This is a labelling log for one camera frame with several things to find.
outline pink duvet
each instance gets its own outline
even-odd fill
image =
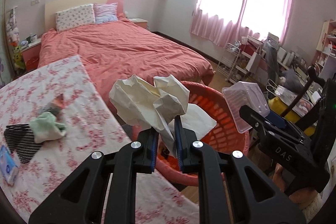
[[[133,74],[153,84],[154,76],[178,80],[201,78],[208,85],[211,64],[198,53],[131,22],[115,21],[78,27],[42,37],[39,67],[79,54],[96,89],[113,113],[109,92],[117,79]]]

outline blue tissue package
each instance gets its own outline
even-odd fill
[[[19,168],[4,145],[0,149],[0,170],[7,183],[13,186],[19,173]]]

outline light switch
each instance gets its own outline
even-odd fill
[[[36,4],[40,3],[40,2],[41,2],[41,0],[32,0],[30,2],[30,5],[33,6],[33,5],[36,5]]]

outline headboard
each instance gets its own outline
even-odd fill
[[[73,8],[76,6],[98,3],[98,4],[111,4],[118,2],[118,14],[124,12],[124,0],[54,0],[45,4],[44,11],[44,22],[45,22],[45,31],[50,29],[56,29],[56,20],[55,13]]]

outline floral pillow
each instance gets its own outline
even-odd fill
[[[111,21],[117,21],[117,7],[118,3],[112,4],[94,4],[94,13],[96,16],[96,23],[106,23]]]
[[[67,31],[79,26],[95,24],[93,4],[86,4],[56,13],[57,32]]]

